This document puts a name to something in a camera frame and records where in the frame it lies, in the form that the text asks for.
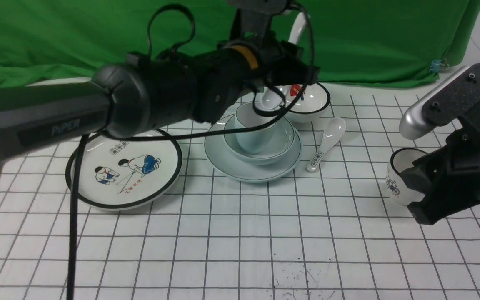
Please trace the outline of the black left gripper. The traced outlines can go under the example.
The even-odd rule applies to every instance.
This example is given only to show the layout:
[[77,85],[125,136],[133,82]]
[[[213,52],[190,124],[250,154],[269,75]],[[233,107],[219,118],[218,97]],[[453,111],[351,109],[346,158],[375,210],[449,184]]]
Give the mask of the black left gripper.
[[285,40],[270,37],[256,45],[250,37],[223,41],[216,50],[196,55],[195,122],[217,122],[239,97],[259,87],[315,83],[320,69],[305,63],[303,52]]

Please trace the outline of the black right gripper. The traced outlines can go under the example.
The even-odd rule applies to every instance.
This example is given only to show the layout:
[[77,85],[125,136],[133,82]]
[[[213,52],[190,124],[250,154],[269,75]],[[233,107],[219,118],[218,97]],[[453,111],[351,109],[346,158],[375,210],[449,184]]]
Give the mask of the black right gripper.
[[409,189],[424,194],[407,205],[415,221],[433,225],[439,220],[480,205],[480,142],[453,132],[446,145],[413,161],[400,173]]

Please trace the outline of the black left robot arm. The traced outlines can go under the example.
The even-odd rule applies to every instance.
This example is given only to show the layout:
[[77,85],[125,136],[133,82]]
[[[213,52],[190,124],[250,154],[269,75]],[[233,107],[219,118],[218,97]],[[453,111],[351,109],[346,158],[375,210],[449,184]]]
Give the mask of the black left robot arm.
[[0,177],[7,161],[80,135],[128,139],[184,120],[214,124],[257,87],[314,84],[319,68],[302,52],[274,38],[221,42],[194,57],[129,52],[89,82],[0,88]]

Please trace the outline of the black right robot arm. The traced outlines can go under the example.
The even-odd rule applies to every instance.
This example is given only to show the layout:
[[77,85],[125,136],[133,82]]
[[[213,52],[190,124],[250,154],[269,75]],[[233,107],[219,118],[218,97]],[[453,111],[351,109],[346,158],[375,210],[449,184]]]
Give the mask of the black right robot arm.
[[423,194],[407,205],[417,223],[439,220],[480,205],[480,102],[462,115],[461,129],[445,146],[416,159],[400,173],[405,185]]

